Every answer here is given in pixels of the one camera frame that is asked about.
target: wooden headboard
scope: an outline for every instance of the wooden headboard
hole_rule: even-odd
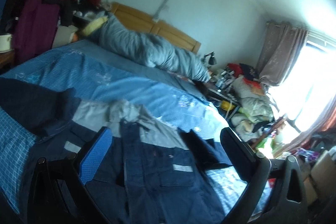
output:
[[[173,45],[185,48],[193,53],[197,53],[201,46],[198,41],[180,30],[162,20],[155,22],[150,15],[137,9],[114,2],[111,12],[127,29],[160,35]]]

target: purple fabric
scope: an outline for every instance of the purple fabric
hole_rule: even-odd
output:
[[[59,5],[26,0],[18,20],[12,46],[21,64],[51,49],[57,30]]]

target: yellow object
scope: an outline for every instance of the yellow object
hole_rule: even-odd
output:
[[[104,16],[93,20],[82,30],[82,35],[88,37],[95,30],[99,29],[105,22],[107,22],[108,19],[109,18],[107,16]]]
[[[233,110],[235,108],[235,106],[227,101],[222,101],[222,104],[220,105],[220,107],[222,109],[224,109],[225,111],[230,111]]]

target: blue bedsheet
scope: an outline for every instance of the blue bedsheet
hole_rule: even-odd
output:
[[[215,136],[215,140],[219,141],[221,129],[228,126],[217,110],[198,98],[172,86],[108,66],[70,46],[48,51],[3,77],[55,91],[74,87],[76,96],[86,100],[111,102],[126,99],[144,105],[154,116],[162,117],[184,131],[194,130],[203,139]],[[0,186],[12,208],[19,212],[17,200],[21,173],[28,150],[35,143],[35,136],[1,109],[0,122],[0,150],[7,152],[0,154],[0,163],[6,166],[0,170]],[[209,176],[216,182],[221,174],[220,170],[215,170]],[[225,202],[232,208],[237,199],[228,195]]]

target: gray pillowcase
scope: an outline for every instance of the gray pillowcase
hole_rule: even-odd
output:
[[[89,39],[146,67],[173,71],[191,80],[206,82],[210,79],[207,68],[194,53],[176,47],[158,35],[128,30],[112,13]]]

